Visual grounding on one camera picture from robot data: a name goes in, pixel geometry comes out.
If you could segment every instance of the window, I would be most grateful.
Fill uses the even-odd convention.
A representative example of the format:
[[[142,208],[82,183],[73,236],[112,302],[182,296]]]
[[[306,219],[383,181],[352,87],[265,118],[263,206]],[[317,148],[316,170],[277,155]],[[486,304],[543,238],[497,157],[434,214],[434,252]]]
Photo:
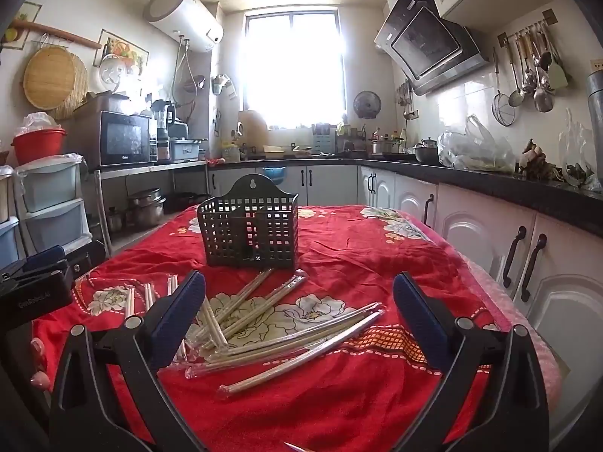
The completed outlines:
[[[337,12],[287,12],[246,21],[245,108],[268,126],[337,124],[346,111]]]

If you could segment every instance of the red plastic bucket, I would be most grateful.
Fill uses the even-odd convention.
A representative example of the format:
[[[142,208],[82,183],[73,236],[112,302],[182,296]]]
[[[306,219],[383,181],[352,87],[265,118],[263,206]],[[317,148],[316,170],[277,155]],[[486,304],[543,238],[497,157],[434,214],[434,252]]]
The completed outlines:
[[[61,154],[63,129],[40,129],[13,138],[14,154],[19,165]]]

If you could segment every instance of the red tablecloth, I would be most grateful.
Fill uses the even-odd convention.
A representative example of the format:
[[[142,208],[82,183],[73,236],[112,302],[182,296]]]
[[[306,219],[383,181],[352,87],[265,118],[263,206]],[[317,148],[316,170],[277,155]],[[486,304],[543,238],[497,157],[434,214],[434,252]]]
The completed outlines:
[[[309,279],[237,337],[248,342],[279,336],[375,301],[386,305],[384,316],[333,352],[228,400],[216,395],[220,385],[239,382],[280,361],[192,380],[182,371],[166,371],[162,385],[213,452],[286,451],[283,441],[317,452],[388,451],[441,379],[405,330],[391,295],[393,278],[410,272],[428,296],[481,327],[493,324],[492,315],[467,288],[469,272],[462,259],[430,242],[394,211],[309,207],[299,209],[298,230],[298,265]],[[143,314],[144,283],[153,283],[163,296],[168,275],[182,280],[192,269],[205,276],[212,305],[258,273],[206,266],[196,212],[189,209],[80,279],[73,304],[35,321],[34,333],[46,345],[51,380],[71,326],[84,324],[93,331],[116,327],[124,319],[126,287],[136,288],[136,312]],[[292,270],[278,270],[252,295],[266,295],[291,275]],[[467,428],[486,379],[487,373],[477,374],[450,439]],[[123,380],[114,383],[134,432],[150,440]]]

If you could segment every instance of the metal screw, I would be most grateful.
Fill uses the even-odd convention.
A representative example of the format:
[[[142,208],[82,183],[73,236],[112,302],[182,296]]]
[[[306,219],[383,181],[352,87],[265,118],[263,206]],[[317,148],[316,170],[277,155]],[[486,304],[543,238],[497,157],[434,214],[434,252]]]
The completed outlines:
[[[459,318],[456,320],[456,325],[464,330],[470,330],[473,328],[473,321],[469,318]]]
[[[525,326],[517,325],[513,328],[513,331],[522,337],[526,337],[528,335],[528,331]]]
[[[84,327],[82,325],[75,325],[71,328],[71,334],[73,336],[79,336],[84,332]]]
[[[138,328],[142,323],[142,320],[138,316],[131,316],[125,320],[125,327],[129,330]]]

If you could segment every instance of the range hood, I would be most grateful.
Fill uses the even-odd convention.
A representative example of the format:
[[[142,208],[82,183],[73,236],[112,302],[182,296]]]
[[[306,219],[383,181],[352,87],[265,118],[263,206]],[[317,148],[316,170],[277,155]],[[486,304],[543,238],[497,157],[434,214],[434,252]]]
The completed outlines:
[[[439,17],[435,0],[397,0],[375,43],[425,95],[482,66],[480,35]]]

